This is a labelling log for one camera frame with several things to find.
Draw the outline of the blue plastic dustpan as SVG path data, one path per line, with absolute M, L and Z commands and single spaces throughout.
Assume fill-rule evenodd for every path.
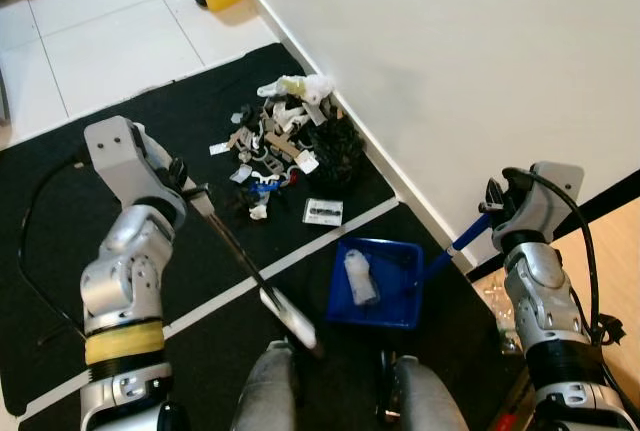
M 346 271 L 348 252 L 365 258 L 376 291 L 358 304 Z M 452 263 L 433 266 L 444 251 L 410 208 L 398 204 L 335 243 L 326 321 L 381 329 L 442 331 L 492 323 L 488 306 Z

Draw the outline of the crushed clear plastic bottle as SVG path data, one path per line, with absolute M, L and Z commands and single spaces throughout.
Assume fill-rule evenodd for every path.
M 344 271 L 356 306 L 375 306 L 380 300 L 378 285 L 372 279 L 371 265 L 365 253 L 348 249 L 343 258 Z

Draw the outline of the black and white hand broom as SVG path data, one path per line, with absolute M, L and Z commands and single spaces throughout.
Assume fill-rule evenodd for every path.
M 268 308 L 274 313 L 276 318 L 287 329 L 288 334 L 303 345 L 316 359 L 323 359 L 325 350 L 320 341 L 317 340 L 317 332 L 311 321 L 303 315 L 300 309 L 293 306 L 278 288 L 271 285 L 264 276 L 261 275 L 259 266 L 252 261 L 250 256 L 244 251 L 242 244 L 239 244 L 236 236 L 230 233 L 229 227 L 224 224 L 215 211 L 214 204 L 210 199 L 209 185 L 195 184 L 191 180 L 183 185 L 180 190 L 184 201 L 187 201 L 195 210 L 200 213 L 202 219 L 212 227 L 216 235 L 227 245 L 236 258 L 237 265 L 244 271 L 244 274 L 251 277 L 253 283 L 260 290 L 260 297 L 265 299 Z

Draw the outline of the clear plastic packaging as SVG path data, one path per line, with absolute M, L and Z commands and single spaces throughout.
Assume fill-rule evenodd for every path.
M 480 291 L 492 311 L 500 335 L 500 350 L 506 355 L 522 355 L 515 322 L 515 308 L 506 290 L 506 271 L 498 268 L 480 281 Z

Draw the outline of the white tape strip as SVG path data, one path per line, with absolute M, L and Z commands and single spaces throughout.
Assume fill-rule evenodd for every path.
M 355 219 L 346 221 L 339 227 L 334 227 L 334 229 L 328 231 L 328 233 L 317 236 L 317 238 L 311 240 L 311 242 L 301 245 L 300 248 L 294 249 L 294 251 L 285 254 L 282 258 L 276 259 L 276 261 L 270 263 L 269 266 L 262 268 L 262 275 L 264 275 L 264 277 L 274 277 L 280 274 L 280 272 L 288 270 L 289 267 L 297 265 L 302 258 L 319 252 L 325 245 L 337 242 L 343 235 L 351 233 L 351 231 L 357 229 L 357 227 L 369 224 L 372 220 L 383 216 L 384 213 L 394 210 L 399 204 L 401 204 L 401 201 L 396 197 L 381 202 L 378 206 L 372 207 L 370 211 L 361 213 L 361 215 L 355 217 Z M 252 284 L 251 279 L 244 279 L 241 283 L 230 286 L 227 290 L 221 291 L 216 297 L 206 300 L 201 306 L 193 308 L 191 312 L 175 318 L 169 325 L 166 325 L 163 330 L 164 338 L 174 338 L 179 332 L 195 326 L 198 321 L 204 320 L 207 316 L 219 311 L 220 308 L 228 306 L 233 300 L 241 298 L 242 295 L 251 293 L 253 289 L 255 289 L 255 285 Z M 60 382 L 59 385 L 51 387 L 45 394 L 37 396 L 31 403 L 27 404 L 26 411 L 24 411 L 23 414 L 9 414 L 6 411 L 0 411 L 0 428 L 3 428 L 4 431 L 18 431 L 19 425 L 22 425 L 28 418 L 35 417 L 38 413 L 44 412 L 50 405 L 58 403 L 59 400 L 67 398 L 69 395 L 78 393 L 79 389 L 90 381 L 90 372 L 87 370 L 82 371 L 79 372 L 77 376 L 72 377 L 72 379 Z

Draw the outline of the white plastic bag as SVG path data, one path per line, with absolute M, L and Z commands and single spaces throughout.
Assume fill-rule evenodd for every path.
M 311 74 L 306 76 L 279 76 L 275 82 L 261 85 L 256 89 L 259 97 L 293 96 L 308 105 L 319 105 L 335 89 L 329 76 Z

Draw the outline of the grey robot right leg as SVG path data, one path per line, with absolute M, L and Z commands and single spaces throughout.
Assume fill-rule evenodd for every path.
M 390 389 L 384 416 L 401 431 L 468 431 L 465 417 L 438 373 L 415 355 L 390 364 Z

